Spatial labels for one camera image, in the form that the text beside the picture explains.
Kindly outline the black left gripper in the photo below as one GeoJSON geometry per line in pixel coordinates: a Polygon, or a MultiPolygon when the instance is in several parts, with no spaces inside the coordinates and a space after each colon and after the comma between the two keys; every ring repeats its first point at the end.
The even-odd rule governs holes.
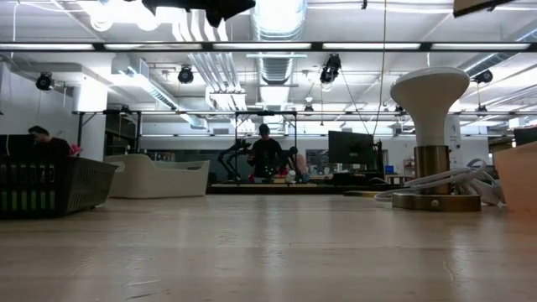
{"type": "Polygon", "coordinates": [[[217,28],[221,21],[227,21],[239,13],[256,6],[255,0],[141,0],[143,6],[153,15],[157,8],[183,8],[187,13],[203,10],[206,20],[217,28]]]}

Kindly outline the white bulb brass lamp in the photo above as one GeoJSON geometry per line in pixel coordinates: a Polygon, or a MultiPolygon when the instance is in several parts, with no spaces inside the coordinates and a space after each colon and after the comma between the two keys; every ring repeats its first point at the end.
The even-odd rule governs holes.
{"type": "Polygon", "coordinates": [[[390,195],[392,206],[415,211],[480,211],[481,197],[454,193],[452,186],[468,172],[450,168],[450,151],[445,140],[446,116],[467,90],[470,78],[453,67],[429,67],[398,78],[390,96],[414,122],[414,181],[390,195]]]}

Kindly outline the black background robot station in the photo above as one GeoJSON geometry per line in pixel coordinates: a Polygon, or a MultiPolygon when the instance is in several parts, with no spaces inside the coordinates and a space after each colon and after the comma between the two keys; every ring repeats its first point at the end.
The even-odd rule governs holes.
{"type": "MultiPolygon", "coordinates": [[[[257,127],[257,136],[258,138],[249,142],[249,133],[239,133],[239,126],[244,122],[250,119],[251,116],[255,117],[282,117],[284,122],[286,122],[287,117],[291,117],[289,124],[292,128],[297,130],[298,128],[298,116],[299,113],[296,111],[270,111],[270,110],[261,110],[261,111],[235,111],[232,113],[233,122],[234,122],[234,140],[232,146],[221,151],[217,157],[217,161],[225,168],[227,172],[228,179],[234,183],[236,186],[239,186],[242,183],[250,182],[253,184],[273,184],[277,179],[284,179],[287,184],[296,184],[296,183],[306,183],[304,179],[304,173],[299,169],[297,163],[298,159],[298,135],[294,133],[293,145],[285,150],[281,143],[282,156],[279,160],[279,167],[274,172],[274,175],[271,179],[265,180],[263,183],[254,183],[253,182],[253,166],[248,162],[248,154],[250,153],[253,144],[260,139],[258,128],[262,122],[257,127]]],[[[275,139],[270,129],[270,137],[275,139]]]]}

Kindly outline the person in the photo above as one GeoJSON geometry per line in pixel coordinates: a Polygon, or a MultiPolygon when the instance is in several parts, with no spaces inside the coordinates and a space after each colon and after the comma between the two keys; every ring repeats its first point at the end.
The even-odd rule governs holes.
{"type": "Polygon", "coordinates": [[[253,182],[263,183],[271,179],[279,167],[282,148],[278,141],[270,137],[267,124],[261,124],[258,132],[260,139],[253,144],[247,162],[253,166],[253,182]]]}
{"type": "Polygon", "coordinates": [[[62,138],[56,138],[41,126],[33,126],[28,133],[34,137],[34,153],[46,158],[70,156],[70,145],[62,138]]]}

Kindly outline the white plastic bin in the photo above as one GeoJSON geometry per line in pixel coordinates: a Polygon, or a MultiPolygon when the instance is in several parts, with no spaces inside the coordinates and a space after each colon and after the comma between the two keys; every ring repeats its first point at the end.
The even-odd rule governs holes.
{"type": "Polygon", "coordinates": [[[109,196],[123,199],[197,197],[206,194],[209,161],[153,161],[146,154],[107,156],[115,165],[109,196]]]}

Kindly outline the black monitor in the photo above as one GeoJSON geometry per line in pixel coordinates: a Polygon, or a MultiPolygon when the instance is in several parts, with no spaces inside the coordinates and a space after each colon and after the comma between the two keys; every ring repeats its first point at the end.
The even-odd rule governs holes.
{"type": "Polygon", "coordinates": [[[0,155],[29,157],[34,151],[34,137],[29,134],[0,134],[0,155]]]}
{"type": "Polygon", "coordinates": [[[331,164],[376,166],[373,136],[363,133],[328,132],[328,159],[331,164]]]}

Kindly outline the black mesh basket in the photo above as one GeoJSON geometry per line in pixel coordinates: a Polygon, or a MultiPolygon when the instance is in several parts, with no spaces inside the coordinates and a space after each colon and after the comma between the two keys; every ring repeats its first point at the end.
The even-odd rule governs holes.
{"type": "Polygon", "coordinates": [[[99,206],[116,168],[79,157],[0,156],[0,220],[61,217],[99,206]]]}

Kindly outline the orange translucent folder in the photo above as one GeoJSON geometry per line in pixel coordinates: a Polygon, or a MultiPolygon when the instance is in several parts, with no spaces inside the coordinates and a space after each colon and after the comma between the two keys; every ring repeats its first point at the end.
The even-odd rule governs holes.
{"type": "Polygon", "coordinates": [[[494,157],[508,209],[537,215],[537,142],[496,152],[494,157]]]}

